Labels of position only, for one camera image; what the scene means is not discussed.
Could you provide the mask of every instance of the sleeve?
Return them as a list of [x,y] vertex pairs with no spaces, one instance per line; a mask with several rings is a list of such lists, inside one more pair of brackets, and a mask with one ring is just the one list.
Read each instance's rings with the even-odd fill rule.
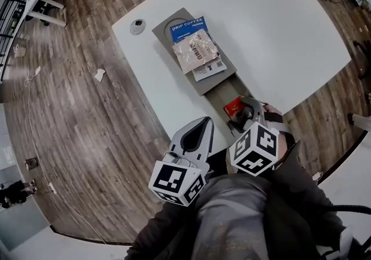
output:
[[128,249],[125,260],[149,260],[157,257],[177,235],[193,209],[194,202],[188,207],[165,203],[162,210],[139,232]]
[[308,222],[318,244],[334,246],[339,244],[340,233],[345,227],[336,212],[316,209],[317,205],[332,206],[332,203],[300,165],[299,148],[300,141],[288,150],[283,163],[271,172],[268,179],[291,207]]

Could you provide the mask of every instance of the gray shirt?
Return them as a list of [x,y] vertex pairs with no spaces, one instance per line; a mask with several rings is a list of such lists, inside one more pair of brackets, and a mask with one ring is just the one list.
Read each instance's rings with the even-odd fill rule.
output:
[[200,227],[192,260],[268,260],[263,211],[269,187],[249,174],[211,179],[196,204]]

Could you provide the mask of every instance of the black railing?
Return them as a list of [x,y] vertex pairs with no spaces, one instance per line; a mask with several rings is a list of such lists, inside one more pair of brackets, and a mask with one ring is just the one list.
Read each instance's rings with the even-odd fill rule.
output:
[[24,11],[26,0],[4,0],[0,8],[0,69],[3,80],[8,56],[5,52],[12,42],[14,30]]

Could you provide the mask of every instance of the round metal grommet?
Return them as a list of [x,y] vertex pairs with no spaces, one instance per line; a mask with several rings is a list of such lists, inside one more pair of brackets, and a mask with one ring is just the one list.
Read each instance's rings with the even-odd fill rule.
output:
[[137,19],[130,25],[130,32],[133,35],[141,34],[146,28],[146,22],[143,19]]

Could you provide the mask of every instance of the table leg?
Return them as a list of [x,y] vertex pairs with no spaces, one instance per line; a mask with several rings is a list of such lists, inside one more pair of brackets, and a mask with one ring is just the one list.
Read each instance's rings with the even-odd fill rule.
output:
[[38,12],[31,11],[31,12],[29,12],[28,15],[31,16],[31,17],[41,19],[41,20],[45,20],[45,21],[50,22],[50,23],[54,23],[54,24],[63,26],[63,27],[65,27],[67,25],[67,23],[65,21],[59,20],[57,18],[50,17],[50,16],[45,15],[45,14],[41,14],[41,13],[38,13]]
[[40,0],[40,1],[43,1],[43,2],[49,3],[49,4],[51,4],[52,6],[57,7],[57,8],[59,8],[59,9],[63,9],[63,8],[64,8],[64,6],[63,6],[61,3],[57,3],[57,2],[55,2],[55,1],[53,1],[53,0]]

